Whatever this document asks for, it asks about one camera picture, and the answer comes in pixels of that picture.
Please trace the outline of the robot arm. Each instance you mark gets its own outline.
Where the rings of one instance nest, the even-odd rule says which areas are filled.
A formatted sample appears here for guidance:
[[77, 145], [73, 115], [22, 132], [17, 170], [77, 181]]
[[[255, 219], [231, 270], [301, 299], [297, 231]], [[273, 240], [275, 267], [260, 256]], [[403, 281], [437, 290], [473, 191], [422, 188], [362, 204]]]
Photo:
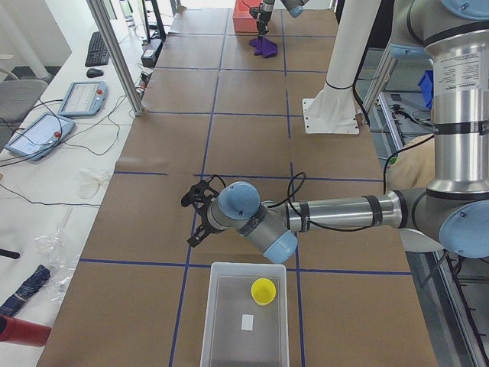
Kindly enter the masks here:
[[[282, 0], [281, 3], [293, 18], [297, 18], [302, 14], [307, 1]], [[258, 37], [263, 37], [269, 31], [268, 23], [274, 10], [274, 4], [274, 0], [263, 0], [258, 6], [249, 8], [250, 16], [256, 21]]]
[[189, 238], [234, 229], [274, 263], [296, 250], [299, 232], [357, 232], [391, 226], [423, 235], [409, 252], [440, 249], [465, 258], [488, 255], [488, 3], [396, 1], [391, 50], [425, 54], [433, 62], [432, 134], [413, 139], [384, 167], [380, 196], [264, 202], [256, 188], [209, 180], [182, 198], [201, 223]]

